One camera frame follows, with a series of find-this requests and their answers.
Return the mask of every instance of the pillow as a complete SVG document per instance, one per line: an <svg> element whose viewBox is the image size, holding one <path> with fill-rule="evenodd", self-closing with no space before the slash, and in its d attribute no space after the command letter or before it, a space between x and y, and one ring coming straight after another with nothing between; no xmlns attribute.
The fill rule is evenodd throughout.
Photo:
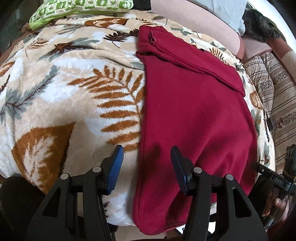
<svg viewBox="0 0 296 241"><path fill-rule="evenodd" d="M243 35L245 32L242 16L247 0L188 0L217 16L234 31Z"/></svg>
<svg viewBox="0 0 296 241"><path fill-rule="evenodd" d="M240 36L207 10L187 0L151 0L151 8L158 15L216 39L237 58L243 58L244 44Z"/></svg>
<svg viewBox="0 0 296 241"><path fill-rule="evenodd" d="M48 24L51 20L69 14L128 12L133 0L47 0L30 18L32 30Z"/></svg>

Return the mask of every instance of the finger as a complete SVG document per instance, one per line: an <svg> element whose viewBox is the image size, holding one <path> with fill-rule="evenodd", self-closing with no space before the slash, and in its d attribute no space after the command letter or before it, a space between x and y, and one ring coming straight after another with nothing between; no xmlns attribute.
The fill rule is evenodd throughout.
<svg viewBox="0 0 296 241"><path fill-rule="evenodd" d="M287 197L283 200L280 200L279 198L277 198L274 201L274 205L277 209L279 209L279 214L276 217L279 220L279 222L286 220L289 212L289 202L287 203Z"/></svg>
<svg viewBox="0 0 296 241"><path fill-rule="evenodd" d="M271 208L273 206L273 203L274 202L273 202L273 200L271 198L268 198L266 200L266 204L265 204L264 210L262 212L262 217L269 215L270 210L271 210Z"/></svg>

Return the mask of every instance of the green patterned pillow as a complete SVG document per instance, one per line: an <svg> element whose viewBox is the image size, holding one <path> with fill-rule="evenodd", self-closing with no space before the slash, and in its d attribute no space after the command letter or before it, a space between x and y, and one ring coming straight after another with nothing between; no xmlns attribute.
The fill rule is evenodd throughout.
<svg viewBox="0 0 296 241"><path fill-rule="evenodd" d="M32 30L69 14L128 12L133 0L46 0L30 18Z"/></svg>

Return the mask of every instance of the pink fabric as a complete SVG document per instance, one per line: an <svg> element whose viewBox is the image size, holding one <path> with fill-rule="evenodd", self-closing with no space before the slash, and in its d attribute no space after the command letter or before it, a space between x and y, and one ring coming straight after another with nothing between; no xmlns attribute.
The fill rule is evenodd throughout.
<svg viewBox="0 0 296 241"><path fill-rule="evenodd" d="M244 57L242 58L243 63L246 63L254 56L272 51L271 47L268 44L260 43L250 36L243 35L242 40L244 42Z"/></svg>
<svg viewBox="0 0 296 241"><path fill-rule="evenodd" d="M147 89L133 220L153 235L185 224L188 216L191 198L180 192L173 145L209 174L231 173L249 194L257 138L233 67L163 27L141 26L138 47Z"/></svg>
<svg viewBox="0 0 296 241"><path fill-rule="evenodd" d="M151 0L154 13L162 15L193 31L209 35L242 59L244 45L239 35L221 19L187 0Z"/></svg>

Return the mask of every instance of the beige blanket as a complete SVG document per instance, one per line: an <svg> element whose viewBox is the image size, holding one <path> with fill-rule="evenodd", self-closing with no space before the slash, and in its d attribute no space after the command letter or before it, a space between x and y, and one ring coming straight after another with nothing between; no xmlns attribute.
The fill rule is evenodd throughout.
<svg viewBox="0 0 296 241"><path fill-rule="evenodd" d="M286 148L296 143L296 85L271 52L251 58L244 67L275 124L276 171L282 173Z"/></svg>
<svg viewBox="0 0 296 241"><path fill-rule="evenodd" d="M144 66L135 56L141 25L164 26L236 68L257 130L257 161L275 168L265 110L239 60L207 35L132 10L56 20L16 46L0 69L0 173L4 177L21 174L47 193L61 173L83 174L121 144L123 165L116 189L104 197L104 205L109 223L133 225L145 94Z"/></svg>

